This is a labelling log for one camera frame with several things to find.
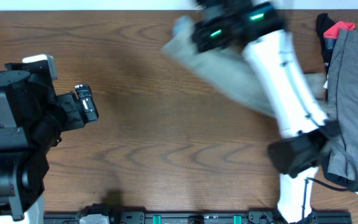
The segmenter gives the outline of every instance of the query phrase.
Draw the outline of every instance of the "green connector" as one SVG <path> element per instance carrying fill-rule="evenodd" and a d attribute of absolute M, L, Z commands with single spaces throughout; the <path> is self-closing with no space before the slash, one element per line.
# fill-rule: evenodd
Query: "green connector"
<path fill-rule="evenodd" d="M 241 216 L 239 215 L 234 215 L 233 216 L 233 224 L 241 224 Z"/>
<path fill-rule="evenodd" d="M 161 216 L 160 215 L 153 216 L 153 224 L 161 224 Z"/>

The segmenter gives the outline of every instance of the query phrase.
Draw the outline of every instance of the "gray cloth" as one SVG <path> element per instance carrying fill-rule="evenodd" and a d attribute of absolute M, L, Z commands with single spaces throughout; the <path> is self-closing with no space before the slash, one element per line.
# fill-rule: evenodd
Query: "gray cloth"
<path fill-rule="evenodd" d="M 231 49 L 214 49 L 199 54 L 196 44 L 191 39 L 194 26 L 195 23 L 188 16 L 178 19 L 173 28 L 175 36 L 163 47 L 162 52 L 180 62 L 230 99 L 274 117 L 269 100 L 248 62 Z M 309 74 L 306 80 L 317 99 L 325 98 L 321 91 L 326 81 L 325 74 Z M 322 108 L 325 108 L 324 103 L 320 102 Z"/>
<path fill-rule="evenodd" d="M 331 60 L 328 78 L 328 115 L 338 119 L 339 145 L 353 157 L 358 174 L 358 32 L 341 30 Z M 347 159 L 334 147 L 328 172 L 354 180 Z"/>

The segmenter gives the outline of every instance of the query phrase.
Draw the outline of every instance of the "green led light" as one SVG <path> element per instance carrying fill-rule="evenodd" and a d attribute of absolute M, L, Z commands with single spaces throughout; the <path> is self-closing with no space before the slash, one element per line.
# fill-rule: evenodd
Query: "green led light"
<path fill-rule="evenodd" d="M 249 20 L 251 21 L 255 21 L 255 20 L 258 20 L 258 19 L 263 19 L 264 18 L 264 13 L 261 13 L 261 14 L 256 14 L 254 16 L 250 16 L 249 17 Z"/>
<path fill-rule="evenodd" d="M 217 35 L 221 35 L 221 34 L 222 34 L 222 30 L 218 30 L 218 31 L 213 32 L 213 33 L 210 35 L 210 37 L 214 38 L 214 37 L 216 37 Z"/>
<path fill-rule="evenodd" d="M 241 224 L 241 216 L 240 215 L 234 215 L 233 216 L 233 224 Z"/>
<path fill-rule="evenodd" d="M 153 216 L 153 224 L 161 224 L 161 216 L 160 215 Z"/>

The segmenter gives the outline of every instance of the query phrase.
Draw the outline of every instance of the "wood grain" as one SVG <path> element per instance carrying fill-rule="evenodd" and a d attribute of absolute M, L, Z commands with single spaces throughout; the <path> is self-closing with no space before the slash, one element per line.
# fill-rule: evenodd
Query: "wood grain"
<path fill-rule="evenodd" d="M 323 72 L 314 31 L 322 11 L 290 15 L 305 72 Z M 354 21 L 358 11 L 328 11 Z M 189 11 L 0 12 L 0 70 L 46 53 L 57 62 L 59 93 L 90 84 L 97 123 L 62 134 L 48 154 L 46 210 L 92 203 L 148 210 L 247 210 L 274 207 L 278 174 L 266 153 L 280 139 L 273 119 L 243 108 L 160 49 L 174 20 Z M 321 173 L 317 176 L 323 180 Z M 349 210 L 358 196 L 313 188 L 318 210 Z"/>

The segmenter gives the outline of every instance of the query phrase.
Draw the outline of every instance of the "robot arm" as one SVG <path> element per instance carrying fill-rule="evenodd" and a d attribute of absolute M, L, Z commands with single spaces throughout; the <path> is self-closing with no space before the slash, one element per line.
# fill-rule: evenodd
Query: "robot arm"
<path fill-rule="evenodd" d="M 311 213 L 308 178 L 318 171 L 328 135 L 334 138 L 340 129 L 337 121 L 328 121 L 312 95 L 292 35 L 284 28 L 283 19 L 266 2 L 212 19 L 208 13 L 208 20 L 196 25 L 193 41 L 199 52 L 225 48 L 235 40 L 245 42 L 242 56 L 257 74 L 283 138 L 268 147 L 270 159 L 280 172 L 277 208 L 288 223 L 295 223 Z"/>
<path fill-rule="evenodd" d="M 56 95 L 49 55 L 5 64 L 0 72 L 0 223 L 42 223 L 46 154 L 64 131 L 99 118 L 88 85 Z"/>

